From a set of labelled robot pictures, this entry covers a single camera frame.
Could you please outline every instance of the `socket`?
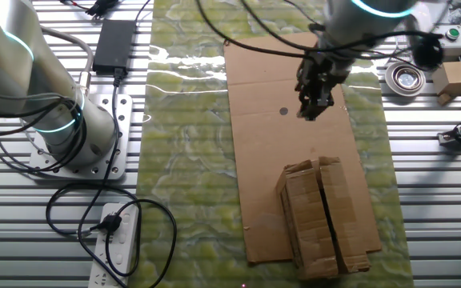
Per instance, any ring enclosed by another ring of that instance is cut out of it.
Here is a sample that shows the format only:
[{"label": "socket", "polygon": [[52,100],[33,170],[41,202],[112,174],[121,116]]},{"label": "socket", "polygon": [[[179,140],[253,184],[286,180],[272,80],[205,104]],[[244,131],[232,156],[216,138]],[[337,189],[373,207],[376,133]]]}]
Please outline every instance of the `socket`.
[{"label": "socket", "polygon": [[[124,204],[107,203],[102,208],[101,221],[108,215],[116,213]],[[128,206],[121,214],[122,223],[110,237],[111,261],[121,272],[130,269],[131,254],[134,246],[134,236],[138,221],[138,208],[135,205]],[[94,253],[108,264],[105,251],[106,232],[100,231],[97,236]],[[119,277],[127,284],[127,278]],[[96,262],[92,264],[88,288],[117,287],[117,282]]]}]

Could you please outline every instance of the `metal slotted table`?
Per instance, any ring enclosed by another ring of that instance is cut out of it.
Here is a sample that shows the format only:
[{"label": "metal slotted table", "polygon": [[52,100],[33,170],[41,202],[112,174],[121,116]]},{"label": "metal slotted table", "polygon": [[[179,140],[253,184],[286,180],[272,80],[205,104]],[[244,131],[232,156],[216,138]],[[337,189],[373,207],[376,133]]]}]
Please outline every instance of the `metal slotted table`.
[{"label": "metal slotted table", "polygon": [[[79,1],[89,6],[90,1]],[[43,25],[73,34],[93,49],[98,41],[100,23],[94,24],[82,11],[56,0],[35,0]],[[125,0],[112,19],[134,19],[141,0]],[[133,100],[130,143],[125,178],[119,183],[132,192],[138,180],[138,156],[142,139],[145,84],[149,59],[152,6],[144,10],[134,50],[132,72],[119,93]],[[62,64],[78,77],[85,54],[77,46],[46,36]],[[384,50],[394,48],[387,42]],[[385,67],[379,67],[381,74]],[[112,79],[92,78],[92,94],[111,94]],[[383,90],[386,84],[380,82]],[[461,153],[440,147],[436,134],[461,122],[461,97],[442,108],[436,101],[432,83],[423,94],[409,102],[391,94],[383,95],[383,107],[399,184],[411,267],[417,287],[461,287]],[[0,130],[13,129],[16,121],[1,120]],[[28,161],[32,146],[24,134],[6,138],[8,150]],[[58,183],[37,183],[15,173],[0,162],[0,287],[86,287],[91,259],[75,240],[64,239],[45,223],[45,204]],[[60,226],[76,223],[90,194],[64,198],[53,218]],[[105,196],[102,202],[120,201]],[[96,222],[102,210],[97,205],[89,214]],[[96,235],[87,240],[93,248]]]}]

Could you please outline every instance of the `green button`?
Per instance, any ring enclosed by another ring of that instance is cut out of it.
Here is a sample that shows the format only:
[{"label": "green button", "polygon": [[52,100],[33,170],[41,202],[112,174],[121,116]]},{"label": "green button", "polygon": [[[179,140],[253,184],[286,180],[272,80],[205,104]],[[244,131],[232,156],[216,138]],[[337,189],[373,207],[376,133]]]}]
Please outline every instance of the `green button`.
[{"label": "green button", "polygon": [[449,29],[449,34],[453,37],[458,37],[460,36],[460,32],[457,29]]}]

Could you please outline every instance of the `glowing blue ring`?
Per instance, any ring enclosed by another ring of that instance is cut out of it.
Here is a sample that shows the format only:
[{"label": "glowing blue ring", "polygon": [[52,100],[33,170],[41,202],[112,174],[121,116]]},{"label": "glowing blue ring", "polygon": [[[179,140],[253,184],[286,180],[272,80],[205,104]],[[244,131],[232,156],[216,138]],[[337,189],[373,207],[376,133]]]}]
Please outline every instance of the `glowing blue ring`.
[{"label": "glowing blue ring", "polygon": [[21,40],[19,37],[13,35],[12,33],[10,32],[7,32],[5,31],[5,34],[8,38],[12,38],[13,40],[15,40],[17,43],[21,44],[22,47],[24,47],[24,49],[28,50],[28,52],[30,53],[31,55],[31,61],[35,61],[35,57],[33,56],[33,51],[31,51],[30,47],[24,43],[23,40]]},{"label": "glowing blue ring", "polygon": [[410,8],[409,10],[405,10],[403,12],[398,12],[398,13],[387,13],[387,12],[382,12],[382,11],[379,11],[379,10],[376,10],[370,6],[368,6],[366,3],[362,2],[362,0],[351,0],[356,6],[362,8],[363,10],[371,13],[371,14],[374,14],[374,15],[378,15],[380,17],[385,17],[385,18],[401,18],[401,17],[405,17],[405,16],[408,16],[412,13],[412,8]]},{"label": "glowing blue ring", "polygon": [[[85,108],[85,96],[82,97],[82,103],[81,103],[81,111],[83,110],[83,108]],[[66,128],[69,128],[70,126],[72,126],[72,124],[76,123],[76,119],[72,119],[70,122],[68,122],[66,125],[60,127],[60,128],[57,128],[57,129],[54,129],[54,130],[40,130],[40,129],[35,129],[35,131],[37,132],[40,132],[40,133],[54,133],[54,132],[59,132],[61,130],[64,130]]]}]

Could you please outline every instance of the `small cardboard box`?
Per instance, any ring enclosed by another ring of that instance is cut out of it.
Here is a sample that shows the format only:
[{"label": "small cardboard box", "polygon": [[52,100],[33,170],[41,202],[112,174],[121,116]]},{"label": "small cardboard box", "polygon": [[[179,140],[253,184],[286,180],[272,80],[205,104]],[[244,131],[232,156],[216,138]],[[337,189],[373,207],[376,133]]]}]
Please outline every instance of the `small cardboard box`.
[{"label": "small cardboard box", "polygon": [[461,62],[445,62],[431,77],[437,95],[456,97],[461,94]]},{"label": "small cardboard box", "polygon": [[369,270],[338,158],[321,157],[318,161],[286,166],[276,190],[300,279]]}]

